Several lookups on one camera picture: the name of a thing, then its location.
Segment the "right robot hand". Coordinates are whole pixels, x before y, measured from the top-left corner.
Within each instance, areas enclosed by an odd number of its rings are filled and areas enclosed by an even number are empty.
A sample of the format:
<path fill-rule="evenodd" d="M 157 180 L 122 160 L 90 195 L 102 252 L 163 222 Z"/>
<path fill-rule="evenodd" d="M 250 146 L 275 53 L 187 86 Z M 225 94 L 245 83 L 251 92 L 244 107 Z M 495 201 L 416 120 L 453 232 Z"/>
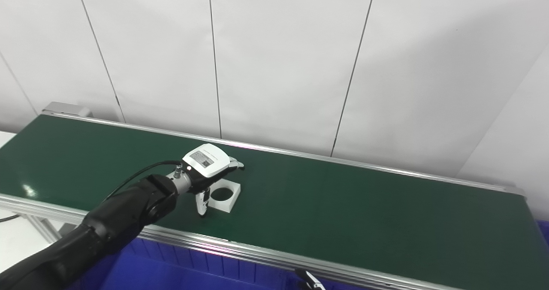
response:
<path fill-rule="evenodd" d="M 297 282 L 301 290 L 325 290 L 325 286 L 309 271 L 301 268 L 294 269 L 294 273 L 300 280 Z"/>

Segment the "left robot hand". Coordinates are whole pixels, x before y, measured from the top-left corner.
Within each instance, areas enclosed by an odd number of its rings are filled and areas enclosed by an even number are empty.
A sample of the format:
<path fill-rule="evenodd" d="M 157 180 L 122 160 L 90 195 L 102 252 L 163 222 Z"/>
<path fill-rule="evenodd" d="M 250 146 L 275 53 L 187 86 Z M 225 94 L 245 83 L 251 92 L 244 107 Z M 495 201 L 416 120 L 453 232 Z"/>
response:
<path fill-rule="evenodd" d="M 211 143 L 200 145 L 187 153 L 182 158 L 182 166 L 190 182 L 187 192 L 194 194 L 201 218 L 207 214 L 212 185 L 236 169 L 245 169 L 242 162 Z"/>

